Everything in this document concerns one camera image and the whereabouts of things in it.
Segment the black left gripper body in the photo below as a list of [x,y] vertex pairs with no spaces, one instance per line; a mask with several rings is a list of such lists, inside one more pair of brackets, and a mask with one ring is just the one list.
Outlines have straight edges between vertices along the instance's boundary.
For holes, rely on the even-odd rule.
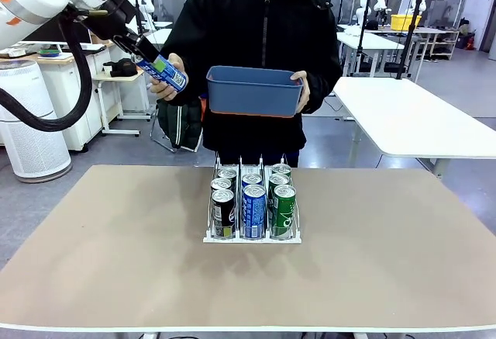
[[129,0],[108,0],[101,10],[105,14],[89,16],[82,25],[101,40],[113,40],[116,36],[124,37],[131,30],[127,25],[135,17],[136,9]]

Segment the person's right hand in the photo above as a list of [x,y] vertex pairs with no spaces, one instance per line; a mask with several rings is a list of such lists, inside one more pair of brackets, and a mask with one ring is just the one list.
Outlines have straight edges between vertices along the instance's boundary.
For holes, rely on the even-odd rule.
[[[181,57],[178,56],[176,53],[170,53],[167,60],[175,67],[177,71],[181,72],[184,75],[186,83],[188,83],[189,77],[185,72],[184,62]],[[150,90],[158,99],[163,99],[168,102],[173,100],[177,95],[177,91],[174,87],[166,82],[158,81],[155,78],[151,78]]]

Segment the person's left hand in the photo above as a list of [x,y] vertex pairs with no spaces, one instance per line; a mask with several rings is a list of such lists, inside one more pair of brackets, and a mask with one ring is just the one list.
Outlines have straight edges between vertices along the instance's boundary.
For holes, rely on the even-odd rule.
[[300,80],[303,84],[300,98],[298,101],[298,107],[296,109],[296,113],[301,113],[304,107],[307,105],[310,96],[310,88],[307,80],[307,72],[306,71],[297,71],[291,76],[291,80],[297,81]]

